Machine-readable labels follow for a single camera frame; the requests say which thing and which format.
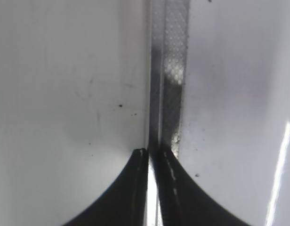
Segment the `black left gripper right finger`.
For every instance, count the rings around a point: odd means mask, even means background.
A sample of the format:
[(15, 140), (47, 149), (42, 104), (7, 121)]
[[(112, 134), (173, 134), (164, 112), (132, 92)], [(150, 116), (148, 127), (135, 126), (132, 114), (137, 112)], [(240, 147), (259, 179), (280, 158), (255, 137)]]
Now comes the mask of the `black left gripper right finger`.
[(206, 194), (169, 149), (151, 153), (165, 226), (245, 226)]

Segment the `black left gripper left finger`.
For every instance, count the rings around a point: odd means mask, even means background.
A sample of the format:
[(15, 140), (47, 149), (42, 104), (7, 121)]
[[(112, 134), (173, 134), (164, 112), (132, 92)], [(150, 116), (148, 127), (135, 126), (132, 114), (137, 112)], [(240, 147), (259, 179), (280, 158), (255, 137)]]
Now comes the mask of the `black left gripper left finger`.
[(149, 154), (135, 149), (104, 193), (67, 226), (142, 226), (147, 192)]

